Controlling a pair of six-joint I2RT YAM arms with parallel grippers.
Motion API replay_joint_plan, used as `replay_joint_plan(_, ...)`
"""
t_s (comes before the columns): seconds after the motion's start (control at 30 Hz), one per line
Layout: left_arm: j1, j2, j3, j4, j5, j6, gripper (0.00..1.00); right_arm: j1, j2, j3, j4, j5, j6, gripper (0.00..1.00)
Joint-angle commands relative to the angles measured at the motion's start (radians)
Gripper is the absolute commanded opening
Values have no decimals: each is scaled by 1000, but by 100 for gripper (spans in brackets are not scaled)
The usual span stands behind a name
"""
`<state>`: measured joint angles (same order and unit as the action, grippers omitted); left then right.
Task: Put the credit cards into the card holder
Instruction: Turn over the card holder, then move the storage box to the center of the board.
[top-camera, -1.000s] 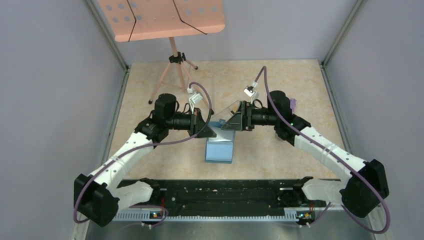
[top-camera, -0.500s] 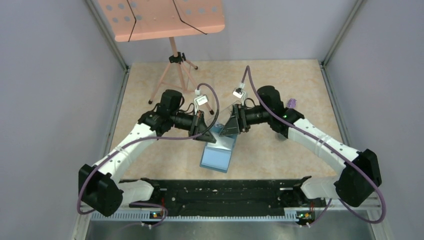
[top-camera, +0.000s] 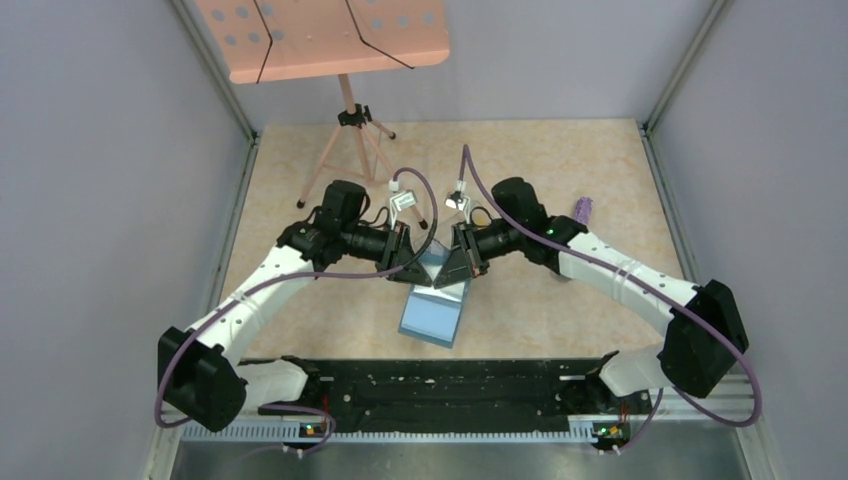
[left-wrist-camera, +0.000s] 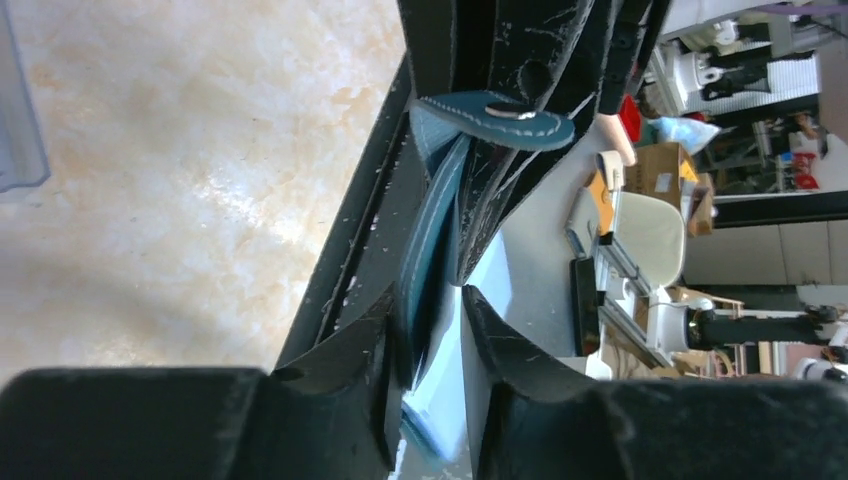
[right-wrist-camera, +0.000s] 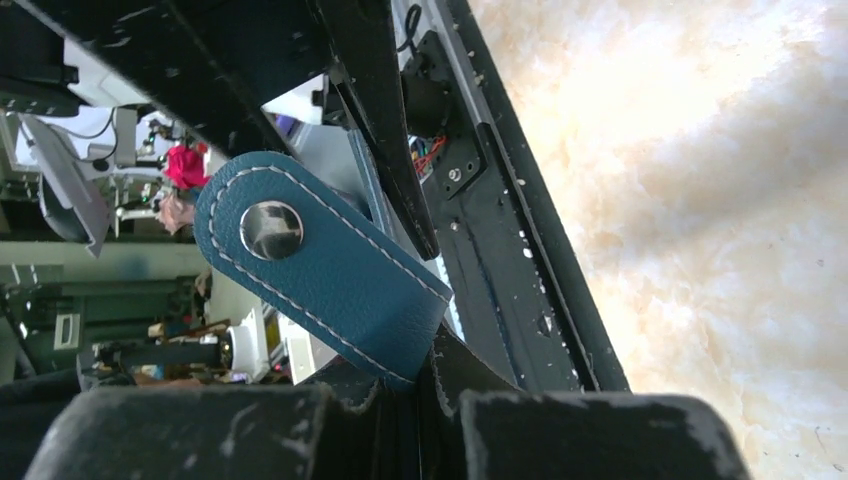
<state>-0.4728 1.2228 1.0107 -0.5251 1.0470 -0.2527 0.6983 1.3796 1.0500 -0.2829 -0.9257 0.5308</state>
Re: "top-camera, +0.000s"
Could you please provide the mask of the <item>clear plastic box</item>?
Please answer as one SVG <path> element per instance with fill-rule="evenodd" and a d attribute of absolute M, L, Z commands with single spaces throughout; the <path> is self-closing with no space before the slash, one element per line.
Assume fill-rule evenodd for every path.
<path fill-rule="evenodd" d="M 445 246 L 440 241 L 434 239 L 419 257 L 418 261 L 428 274 L 432 285 L 436 283 L 436 279 L 448 261 L 450 254 L 450 247 Z"/>

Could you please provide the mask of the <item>blue card holder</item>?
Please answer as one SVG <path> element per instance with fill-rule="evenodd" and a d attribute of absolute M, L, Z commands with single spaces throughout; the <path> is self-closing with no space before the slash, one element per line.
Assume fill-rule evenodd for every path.
<path fill-rule="evenodd" d="M 451 349 L 459 330 L 470 282 L 445 288 L 414 286 L 409 290 L 398 332 Z"/>

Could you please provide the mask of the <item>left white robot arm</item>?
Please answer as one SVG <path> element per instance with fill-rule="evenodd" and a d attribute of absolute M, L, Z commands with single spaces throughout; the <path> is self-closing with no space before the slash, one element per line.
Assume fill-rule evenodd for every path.
<path fill-rule="evenodd" d="M 154 419 L 162 428 L 170 405 L 212 432 L 228 426 L 245 404 L 248 382 L 236 372 L 244 353 L 277 312 L 300 289 L 321 278 L 343 278 L 330 266 L 346 256 L 374 264 L 374 278 L 416 286 L 432 280 L 412 246 L 410 227 L 399 212 L 413 210 L 413 191 L 389 183 L 387 224 L 363 220 L 370 198 L 365 188 L 333 181 L 322 203 L 304 220 L 286 227 L 248 279 L 189 328 L 171 327 L 157 345 Z"/>

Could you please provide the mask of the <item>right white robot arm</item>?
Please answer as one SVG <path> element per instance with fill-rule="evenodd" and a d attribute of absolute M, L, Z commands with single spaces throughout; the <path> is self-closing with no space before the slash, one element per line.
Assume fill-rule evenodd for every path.
<path fill-rule="evenodd" d="M 748 339 L 729 287 L 704 286 L 658 272 L 622 254 L 568 217 L 550 216 L 532 185 L 521 177 L 497 183 L 493 199 L 512 219 L 485 227 L 452 227 L 449 256 L 433 281 L 436 289 L 487 273 L 492 259 L 520 252 L 531 263 L 581 281 L 637 314 L 662 335 L 661 342 L 604 358 L 598 377 L 586 385 L 589 404 L 612 412 L 627 395 L 675 387 L 695 398 L 710 395 L 736 359 L 711 335 L 721 333 L 739 352 Z"/>

